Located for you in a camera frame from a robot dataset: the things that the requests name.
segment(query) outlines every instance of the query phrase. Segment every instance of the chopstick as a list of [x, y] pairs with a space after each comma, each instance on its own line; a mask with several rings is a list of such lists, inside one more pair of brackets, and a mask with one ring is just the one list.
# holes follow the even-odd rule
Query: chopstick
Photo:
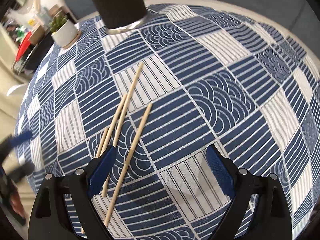
[[100, 157], [101, 150], [102, 150], [102, 147], [103, 147], [103, 143], [104, 143], [104, 141], [105, 141], [105, 139], [106, 139], [108, 130], [109, 130], [108, 127], [106, 127], [106, 128], [104, 129], [104, 132], [103, 132], [103, 134], [102, 134], [102, 137], [101, 137], [101, 140], [100, 140], [99, 147], [98, 147], [98, 150], [97, 150], [97, 153], [96, 153], [95, 158]]
[[118, 105], [118, 107], [117, 107], [117, 109], [116, 109], [115, 115], [112, 118], [111, 124], [109, 126], [108, 133], [106, 134], [102, 149], [101, 149], [98, 157], [100, 157], [101, 153], [103, 153], [105, 151], [105, 149], [107, 148], [107, 146], [109, 144], [112, 132], [113, 132], [113, 130], [115, 128], [115, 125], [116, 125], [116, 122], [118, 120], [119, 114], [120, 114], [121, 110], [123, 110], [122, 107], [123, 107], [123, 105], [125, 103], [126, 98], [127, 98], [127, 94], [124, 94], [122, 99], [121, 99], [121, 101], [120, 101], [120, 103], [119, 103], [119, 105]]
[[122, 168], [122, 171], [121, 171], [121, 174], [120, 174], [120, 177], [118, 179], [118, 182], [117, 182], [117, 185], [116, 185], [116, 189], [115, 191], [113, 192], [113, 195], [112, 195], [112, 199], [111, 199], [111, 202], [110, 202], [110, 205], [109, 205], [109, 208], [108, 208], [108, 212], [107, 212], [107, 215], [106, 215], [106, 218], [104, 220], [104, 225], [107, 227], [108, 224], [109, 224], [109, 221], [110, 221], [110, 217], [111, 217], [111, 214], [113, 212], [113, 209], [114, 209], [114, 206], [115, 206], [115, 202], [116, 202], [116, 199], [117, 199], [117, 196], [118, 196], [118, 193], [119, 193], [119, 190], [120, 190], [120, 187], [122, 185], [122, 182], [123, 182], [123, 179], [124, 179], [124, 176], [127, 172], [127, 169], [130, 165], [130, 160], [133, 156], [133, 153], [135, 151], [135, 148], [137, 147], [137, 144], [139, 142], [139, 138], [141, 136], [141, 133], [142, 133], [142, 130], [144, 128], [144, 125], [146, 124], [146, 121], [147, 121], [147, 118], [148, 118], [148, 115], [150, 113], [150, 110], [151, 110], [151, 107], [152, 107], [152, 103], [150, 103], [147, 107], [147, 109], [145, 110], [144, 114], [143, 114], [143, 117], [141, 119], [141, 122], [139, 124], [139, 127], [138, 127], [138, 130], [136, 132], [136, 135], [133, 139], [133, 142], [131, 144], [131, 147], [130, 147], [130, 150], [129, 150], [129, 153], [127, 155], [127, 158], [125, 159], [125, 162], [124, 162], [124, 166]]
[[[137, 84], [138, 78], [140, 76], [142, 67], [143, 67], [143, 62], [140, 62], [139, 63], [139, 67], [137, 69], [137, 72], [134, 75], [134, 78], [132, 80], [131, 86], [129, 88], [128, 95], [127, 95], [127, 97], [125, 99], [123, 108], [122, 108], [122, 112], [121, 112], [121, 115], [120, 115], [120, 118], [119, 118], [119, 122], [118, 122], [118, 125], [117, 125], [115, 137], [113, 139], [113, 144], [112, 144], [113, 147], [116, 147], [117, 144], [118, 144], [118, 140], [119, 140], [119, 136], [120, 136], [120, 132], [121, 132], [121, 127], [122, 127], [125, 115], [127, 114], [127, 109], [128, 109], [129, 104], [130, 104], [130, 100], [131, 100], [134, 88], [136, 87], [136, 84]], [[108, 181], [109, 181], [109, 176], [107, 177], [105, 183], [103, 184], [102, 195], [101, 195], [102, 197], [105, 197], [106, 194], [107, 194]]]

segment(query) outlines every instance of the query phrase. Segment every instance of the round table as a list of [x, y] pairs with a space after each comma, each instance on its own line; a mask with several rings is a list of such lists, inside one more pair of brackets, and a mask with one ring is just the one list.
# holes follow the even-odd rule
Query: round table
[[[32, 161], [36, 192], [46, 173], [67, 175], [94, 157], [105, 127], [144, 67], [118, 142], [108, 196], [92, 202], [103, 219], [149, 102], [152, 111], [108, 226], [119, 239], [204, 239], [226, 210], [205, 158], [215, 144], [252, 174], [278, 175], [295, 237], [319, 196], [319, 72], [304, 48], [273, 26], [199, 5], [154, 4], [137, 30], [107, 35], [100, 16], [77, 24], [69, 49], [53, 45], [21, 105], [17, 148]], [[75, 231], [80, 222], [70, 196]], [[245, 233], [249, 204], [237, 236]]]

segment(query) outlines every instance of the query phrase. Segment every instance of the wooden coaster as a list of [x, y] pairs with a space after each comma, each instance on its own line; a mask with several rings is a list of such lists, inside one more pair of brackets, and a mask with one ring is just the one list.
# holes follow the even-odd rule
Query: wooden coaster
[[78, 38], [80, 37], [80, 35], [81, 35], [81, 30], [78, 30], [77, 36], [76, 36], [68, 45], [66, 45], [66, 46], [64, 46], [64, 47], [62, 47], [62, 48], [63, 48], [63, 49], [68, 49], [68, 48], [70, 48], [70, 47], [72, 46], [72, 44], [74, 44], [74, 43], [78, 40]]

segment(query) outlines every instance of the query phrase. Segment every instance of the white plant pot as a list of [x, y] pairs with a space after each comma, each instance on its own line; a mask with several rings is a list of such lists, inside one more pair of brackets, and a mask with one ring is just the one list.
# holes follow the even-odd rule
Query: white plant pot
[[58, 46], [64, 47], [73, 41], [77, 34], [77, 28], [68, 20], [59, 30], [51, 34], [51, 36]]

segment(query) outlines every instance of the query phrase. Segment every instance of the black cylinder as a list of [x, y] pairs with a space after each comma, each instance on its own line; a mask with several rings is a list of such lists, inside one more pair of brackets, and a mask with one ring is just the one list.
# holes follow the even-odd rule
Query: black cylinder
[[93, 2], [108, 29], [127, 26], [147, 14], [143, 0], [93, 0]]

